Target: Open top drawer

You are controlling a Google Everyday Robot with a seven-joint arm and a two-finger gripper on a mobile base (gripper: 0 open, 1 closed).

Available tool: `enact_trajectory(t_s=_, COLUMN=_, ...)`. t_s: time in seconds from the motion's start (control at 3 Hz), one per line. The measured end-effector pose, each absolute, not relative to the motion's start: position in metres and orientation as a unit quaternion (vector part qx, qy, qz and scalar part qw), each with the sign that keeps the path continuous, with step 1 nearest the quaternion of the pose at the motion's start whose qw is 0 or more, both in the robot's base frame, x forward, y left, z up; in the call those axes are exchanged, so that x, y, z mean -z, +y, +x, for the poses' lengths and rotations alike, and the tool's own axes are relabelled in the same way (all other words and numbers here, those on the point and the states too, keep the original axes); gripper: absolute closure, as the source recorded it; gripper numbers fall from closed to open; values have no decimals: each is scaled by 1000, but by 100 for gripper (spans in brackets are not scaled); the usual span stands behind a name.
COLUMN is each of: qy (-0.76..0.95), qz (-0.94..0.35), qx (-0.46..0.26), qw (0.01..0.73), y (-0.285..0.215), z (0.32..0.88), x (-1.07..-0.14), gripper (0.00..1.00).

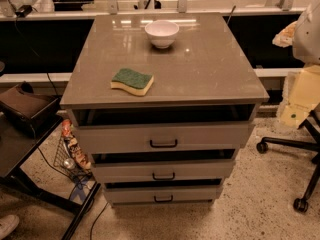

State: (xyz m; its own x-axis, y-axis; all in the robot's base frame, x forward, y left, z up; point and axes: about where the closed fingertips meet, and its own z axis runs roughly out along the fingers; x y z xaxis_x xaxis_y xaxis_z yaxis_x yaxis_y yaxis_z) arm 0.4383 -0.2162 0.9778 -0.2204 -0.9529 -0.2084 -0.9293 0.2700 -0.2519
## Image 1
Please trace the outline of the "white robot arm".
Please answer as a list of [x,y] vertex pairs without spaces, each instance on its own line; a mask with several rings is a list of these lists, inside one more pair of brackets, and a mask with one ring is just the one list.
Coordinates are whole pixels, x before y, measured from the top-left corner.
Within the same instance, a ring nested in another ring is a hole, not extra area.
[[296,59],[308,64],[320,64],[320,0],[312,0],[299,16],[292,48]]

